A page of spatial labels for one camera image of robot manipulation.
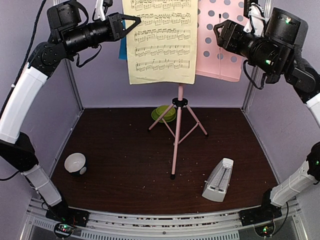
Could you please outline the blue sheet music paper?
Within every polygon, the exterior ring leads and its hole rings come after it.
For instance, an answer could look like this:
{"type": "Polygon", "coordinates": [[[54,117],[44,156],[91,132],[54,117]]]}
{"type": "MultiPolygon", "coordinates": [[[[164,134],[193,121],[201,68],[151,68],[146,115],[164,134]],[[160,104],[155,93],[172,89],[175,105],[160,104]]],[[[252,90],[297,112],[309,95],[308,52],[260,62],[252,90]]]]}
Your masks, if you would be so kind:
{"type": "Polygon", "coordinates": [[[127,38],[124,37],[120,40],[120,48],[118,58],[120,60],[127,60],[127,38]]]}

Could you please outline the pink music stand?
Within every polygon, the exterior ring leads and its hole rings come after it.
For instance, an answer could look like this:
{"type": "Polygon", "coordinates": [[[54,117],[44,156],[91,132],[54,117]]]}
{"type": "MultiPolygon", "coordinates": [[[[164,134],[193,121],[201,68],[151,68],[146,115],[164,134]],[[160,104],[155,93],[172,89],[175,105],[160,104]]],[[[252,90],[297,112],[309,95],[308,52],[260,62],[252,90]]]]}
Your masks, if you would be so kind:
{"type": "MultiPolygon", "coordinates": [[[[236,57],[232,53],[227,53],[218,47],[216,37],[213,31],[214,25],[224,20],[235,20],[237,23],[244,23],[245,19],[243,11],[245,2],[243,0],[200,0],[198,2],[198,28],[197,28],[197,55],[196,70],[198,76],[219,79],[227,82],[238,82],[241,76],[242,59],[236,57]]],[[[165,111],[155,120],[148,128],[150,131],[156,124],[164,121],[165,114],[175,108],[176,124],[175,131],[169,127],[169,131],[174,137],[172,167],[170,177],[176,176],[176,165],[178,159],[178,146],[189,136],[197,127],[199,127],[205,136],[208,133],[194,111],[189,106],[186,98],[184,98],[184,86],[178,85],[178,95],[172,100],[172,103],[165,111]],[[183,108],[191,114],[195,120],[195,125],[181,137],[181,124],[183,108]]]]}

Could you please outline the yellow paper sheet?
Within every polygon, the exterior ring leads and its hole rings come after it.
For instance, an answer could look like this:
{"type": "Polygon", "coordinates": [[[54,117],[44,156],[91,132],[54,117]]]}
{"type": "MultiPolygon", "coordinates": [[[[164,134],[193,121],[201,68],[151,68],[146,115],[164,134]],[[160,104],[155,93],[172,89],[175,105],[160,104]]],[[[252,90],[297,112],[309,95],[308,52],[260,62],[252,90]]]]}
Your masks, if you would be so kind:
{"type": "Polygon", "coordinates": [[[198,1],[124,0],[122,7],[141,20],[126,36],[129,83],[194,84],[198,1]]]}

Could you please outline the grey metronome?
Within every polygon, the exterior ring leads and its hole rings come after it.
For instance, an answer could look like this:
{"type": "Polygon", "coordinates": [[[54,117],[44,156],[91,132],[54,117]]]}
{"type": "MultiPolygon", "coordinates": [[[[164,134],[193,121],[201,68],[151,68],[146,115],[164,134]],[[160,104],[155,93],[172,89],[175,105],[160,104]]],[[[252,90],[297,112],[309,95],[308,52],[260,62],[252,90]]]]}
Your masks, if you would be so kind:
{"type": "Polygon", "coordinates": [[[230,158],[223,158],[213,169],[202,192],[202,197],[222,203],[225,199],[231,175],[233,171],[234,161],[230,158]]]}

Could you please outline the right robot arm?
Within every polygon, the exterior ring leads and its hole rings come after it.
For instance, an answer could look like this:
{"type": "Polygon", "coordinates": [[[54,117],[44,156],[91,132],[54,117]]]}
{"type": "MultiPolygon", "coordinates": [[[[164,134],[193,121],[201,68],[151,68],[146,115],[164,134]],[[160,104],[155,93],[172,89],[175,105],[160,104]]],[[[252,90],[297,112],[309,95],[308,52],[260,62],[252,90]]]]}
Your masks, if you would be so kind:
{"type": "MultiPolygon", "coordinates": [[[[232,20],[214,25],[217,45],[245,58],[263,70],[261,84],[275,84],[283,76],[293,86],[316,122],[320,121],[320,75],[302,58],[308,23],[280,8],[273,8],[266,19],[261,7],[252,3],[258,14],[248,13],[250,29],[232,20]]],[[[320,182],[320,144],[316,143],[301,167],[283,183],[266,191],[256,210],[259,220],[268,220],[288,200],[320,182]]]]}

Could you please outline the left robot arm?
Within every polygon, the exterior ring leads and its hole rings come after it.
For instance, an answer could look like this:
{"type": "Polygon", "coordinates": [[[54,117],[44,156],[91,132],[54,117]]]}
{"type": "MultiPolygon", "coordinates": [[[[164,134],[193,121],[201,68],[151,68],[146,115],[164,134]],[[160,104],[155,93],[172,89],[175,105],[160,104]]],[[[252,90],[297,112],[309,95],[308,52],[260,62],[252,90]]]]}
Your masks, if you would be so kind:
{"type": "Polygon", "coordinates": [[[47,10],[50,36],[47,41],[27,50],[18,76],[0,112],[0,155],[18,170],[43,198],[61,222],[72,218],[63,195],[40,166],[35,149],[22,124],[40,89],[53,75],[63,59],[79,61],[79,52],[101,47],[126,37],[141,23],[137,16],[118,12],[107,14],[110,0],[98,0],[93,21],[82,20],[86,8],[67,0],[47,10]]]}

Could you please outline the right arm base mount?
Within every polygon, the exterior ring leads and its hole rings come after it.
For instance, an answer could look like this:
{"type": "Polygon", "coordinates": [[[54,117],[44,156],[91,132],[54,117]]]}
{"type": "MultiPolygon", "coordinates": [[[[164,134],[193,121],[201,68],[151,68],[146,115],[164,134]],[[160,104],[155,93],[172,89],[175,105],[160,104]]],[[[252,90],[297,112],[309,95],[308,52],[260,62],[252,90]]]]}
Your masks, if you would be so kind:
{"type": "Polygon", "coordinates": [[[241,210],[239,218],[243,227],[253,225],[255,233],[262,238],[271,237],[276,231],[275,219],[282,216],[279,207],[254,207],[241,210]]]}

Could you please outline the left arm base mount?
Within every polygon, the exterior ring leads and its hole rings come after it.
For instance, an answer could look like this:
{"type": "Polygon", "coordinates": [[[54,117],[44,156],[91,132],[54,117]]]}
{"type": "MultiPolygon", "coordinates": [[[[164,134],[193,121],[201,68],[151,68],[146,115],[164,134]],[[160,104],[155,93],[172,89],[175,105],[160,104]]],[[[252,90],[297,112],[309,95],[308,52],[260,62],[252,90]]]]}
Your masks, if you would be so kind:
{"type": "Polygon", "coordinates": [[[56,221],[53,227],[53,233],[59,239],[69,238],[78,230],[78,227],[86,227],[90,213],[86,210],[70,208],[69,215],[58,217],[52,210],[46,211],[45,217],[56,221]]]}

